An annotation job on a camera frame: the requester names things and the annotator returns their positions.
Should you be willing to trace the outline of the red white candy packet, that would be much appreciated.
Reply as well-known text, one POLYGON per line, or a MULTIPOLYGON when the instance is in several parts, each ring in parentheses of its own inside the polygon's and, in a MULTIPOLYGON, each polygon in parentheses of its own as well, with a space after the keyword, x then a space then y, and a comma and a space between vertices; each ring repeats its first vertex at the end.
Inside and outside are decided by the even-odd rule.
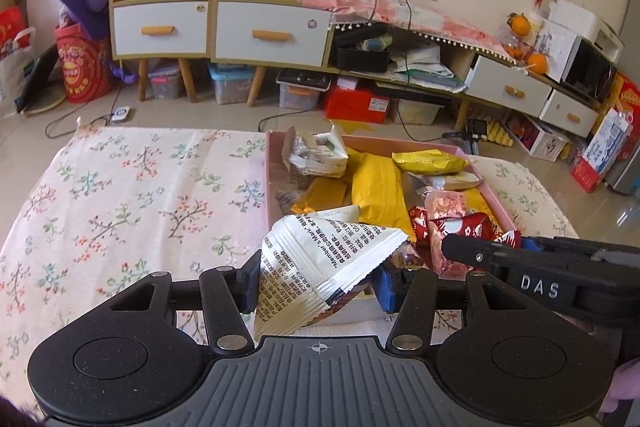
POLYGON ((442 240, 450 234, 469 236, 473 239, 495 238, 495 228, 484 212, 463 217, 441 217, 428 221, 428 237, 433 270, 441 277, 460 279, 471 268, 464 263, 448 260, 442 252, 442 240))

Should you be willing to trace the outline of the yellow cake snack packet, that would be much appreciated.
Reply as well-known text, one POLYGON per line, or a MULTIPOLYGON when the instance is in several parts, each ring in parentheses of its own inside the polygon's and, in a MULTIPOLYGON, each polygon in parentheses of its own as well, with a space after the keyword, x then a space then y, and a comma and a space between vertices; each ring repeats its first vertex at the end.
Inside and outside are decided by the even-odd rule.
POLYGON ((489 219, 491 226, 496 232, 500 230, 499 222, 492 212, 488 202, 484 199, 482 193, 477 187, 468 188, 462 192, 465 200, 466 214, 474 215, 474 213, 484 213, 489 219))

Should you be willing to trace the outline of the pink nougat snack packet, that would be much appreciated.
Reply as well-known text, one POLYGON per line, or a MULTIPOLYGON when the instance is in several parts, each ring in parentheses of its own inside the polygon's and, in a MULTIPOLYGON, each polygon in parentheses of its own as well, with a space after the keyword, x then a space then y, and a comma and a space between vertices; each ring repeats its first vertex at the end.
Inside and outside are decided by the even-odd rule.
POLYGON ((465 197, 456 191, 428 192, 425 195, 424 207, 430 220, 461 218, 466 215, 465 197))

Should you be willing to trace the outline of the red small snack packet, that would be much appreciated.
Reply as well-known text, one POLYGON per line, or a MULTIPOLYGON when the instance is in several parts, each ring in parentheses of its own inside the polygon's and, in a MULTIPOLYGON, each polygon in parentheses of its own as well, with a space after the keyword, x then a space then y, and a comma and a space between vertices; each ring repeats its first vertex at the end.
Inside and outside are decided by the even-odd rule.
POLYGON ((428 214, 425 208, 413 206, 409 209, 409 218, 416 234, 416 246, 427 247, 430 243, 430 230, 428 229, 428 214))

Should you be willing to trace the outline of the white text snack packet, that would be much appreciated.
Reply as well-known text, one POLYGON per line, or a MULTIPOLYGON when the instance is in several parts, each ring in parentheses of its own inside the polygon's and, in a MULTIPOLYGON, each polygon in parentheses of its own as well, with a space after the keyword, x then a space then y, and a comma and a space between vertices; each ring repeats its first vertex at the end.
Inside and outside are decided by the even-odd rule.
POLYGON ((281 218, 262 241, 254 337, 295 333, 407 242, 396 228, 308 215, 281 218))

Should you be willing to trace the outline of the large yellow snack bag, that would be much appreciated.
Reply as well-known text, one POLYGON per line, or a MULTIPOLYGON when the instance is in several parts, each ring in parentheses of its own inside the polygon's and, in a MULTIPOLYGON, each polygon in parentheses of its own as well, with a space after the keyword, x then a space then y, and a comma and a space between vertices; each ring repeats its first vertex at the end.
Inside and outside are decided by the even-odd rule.
POLYGON ((359 207, 359 221, 366 225, 396 228, 416 241, 402 188, 401 173, 390 157, 348 150, 352 175, 350 199, 359 207))

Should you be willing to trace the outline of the gold yellow snack packet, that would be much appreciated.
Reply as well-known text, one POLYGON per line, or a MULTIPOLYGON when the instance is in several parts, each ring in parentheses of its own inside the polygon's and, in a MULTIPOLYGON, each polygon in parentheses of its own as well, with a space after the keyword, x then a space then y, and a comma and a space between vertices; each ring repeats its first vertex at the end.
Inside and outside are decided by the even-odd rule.
POLYGON ((341 207, 347 189, 348 184, 341 179, 318 176, 292 206, 291 211, 294 215, 304 215, 305 213, 341 207))

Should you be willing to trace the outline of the yellow blue-label snack packet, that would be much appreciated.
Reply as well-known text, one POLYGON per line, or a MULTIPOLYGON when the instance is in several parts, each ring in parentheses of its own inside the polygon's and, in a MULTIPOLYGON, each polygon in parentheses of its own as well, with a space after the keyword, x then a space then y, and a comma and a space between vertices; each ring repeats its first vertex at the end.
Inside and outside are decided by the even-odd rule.
POLYGON ((424 176, 441 176, 457 174, 469 165, 465 158, 449 154, 437 148, 417 150, 416 152, 393 153, 396 166, 405 172, 424 174, 424 176))

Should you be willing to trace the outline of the white pecan snack packet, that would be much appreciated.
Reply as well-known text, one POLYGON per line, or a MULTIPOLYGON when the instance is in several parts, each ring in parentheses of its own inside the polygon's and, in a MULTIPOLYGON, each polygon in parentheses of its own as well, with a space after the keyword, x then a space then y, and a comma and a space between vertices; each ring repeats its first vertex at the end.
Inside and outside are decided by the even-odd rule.
POLYGON ((348 164, 346 146, 335 126, 320 133, 289 127, 284 135, 281 156, 288 172, 301 176, 341 178, 348 164))

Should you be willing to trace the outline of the silver refrigerator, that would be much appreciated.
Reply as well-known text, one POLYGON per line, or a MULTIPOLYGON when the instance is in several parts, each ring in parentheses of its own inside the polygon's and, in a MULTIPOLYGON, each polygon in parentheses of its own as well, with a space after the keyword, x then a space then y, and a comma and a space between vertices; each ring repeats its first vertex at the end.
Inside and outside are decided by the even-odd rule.
POLYGON ((639 0, 628 0, 620 36, 625 46, 617 66, 624 82, 618 101, 631 132, 606 184, 617 193, 632 195, 639 190, 639 0))

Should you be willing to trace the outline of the blue white milk carton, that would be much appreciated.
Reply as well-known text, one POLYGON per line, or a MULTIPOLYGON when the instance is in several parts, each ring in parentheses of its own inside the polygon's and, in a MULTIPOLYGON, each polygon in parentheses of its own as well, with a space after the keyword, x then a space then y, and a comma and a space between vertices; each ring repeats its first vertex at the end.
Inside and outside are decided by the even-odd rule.
POLYGON ((624 113, 611 108, 572 170, 572 178, 582 191, 592 193, 616 161, 631 125, 624 113))

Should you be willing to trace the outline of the floral tablecloth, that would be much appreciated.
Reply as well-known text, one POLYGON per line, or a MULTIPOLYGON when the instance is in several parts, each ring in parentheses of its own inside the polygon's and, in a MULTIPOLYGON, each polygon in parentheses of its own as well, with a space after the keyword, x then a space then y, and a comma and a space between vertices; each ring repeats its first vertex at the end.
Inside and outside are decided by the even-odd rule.
POLYGON ((44 338, 152 272, 238 267, 270 227, 273 135, 78 128, 27 196, 1 249, 1 391, 44 338))

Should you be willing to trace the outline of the pink floral cloth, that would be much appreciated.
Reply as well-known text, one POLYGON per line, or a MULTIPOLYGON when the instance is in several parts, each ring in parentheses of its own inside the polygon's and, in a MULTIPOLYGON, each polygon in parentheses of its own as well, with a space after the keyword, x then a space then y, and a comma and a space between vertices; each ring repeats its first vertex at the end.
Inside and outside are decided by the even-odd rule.
POLYGON ((484 30, 416 0, 300 0, 304 8, 322 10, 332 14, 338 24, 383 23, 398 29, 433 37, 449 43, 500 57, 515 64, 500 41, 484 30))

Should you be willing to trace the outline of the wooden white drawer cabinet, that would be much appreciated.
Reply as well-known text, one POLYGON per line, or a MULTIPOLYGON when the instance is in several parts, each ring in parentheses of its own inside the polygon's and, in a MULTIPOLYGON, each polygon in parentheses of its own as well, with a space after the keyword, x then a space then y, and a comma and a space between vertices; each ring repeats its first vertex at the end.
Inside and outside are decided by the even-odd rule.
MULTIPOLYGON (((250 65, 255 74, 248 99, 255 102, 267 69, 294 68, 387 82, 409 87, 410 80, 389 72, 351 72, 330 61, 334 31, 347 25, 330 12, 304 8, 300 0, 110 0, 112 51, 117 60, 139 63, 139 94, 146 95, 152 58, 174 58, 190 70, 196 58, 214 64, 250 65)), ((458 117, 473 103, 512 109, 549 126, 585 138, 599 116, 596 103, 527 68, 416 32, 402 38, 439 46, 442 62, 458 78, 447 91, 434 82, 420 84, 428 94, 458 98, 458 117)))

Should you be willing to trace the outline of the white paper shopping bag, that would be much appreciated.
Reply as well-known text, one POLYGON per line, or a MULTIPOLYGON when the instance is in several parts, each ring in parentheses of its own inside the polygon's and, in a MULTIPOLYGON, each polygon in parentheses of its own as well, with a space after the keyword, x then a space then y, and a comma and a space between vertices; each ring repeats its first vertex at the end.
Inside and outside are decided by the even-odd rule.
POLYGON ((37 31, 27 26, 18 6, 1 12, 0 116, 18 112, 26 83, 34 68, 37 31))

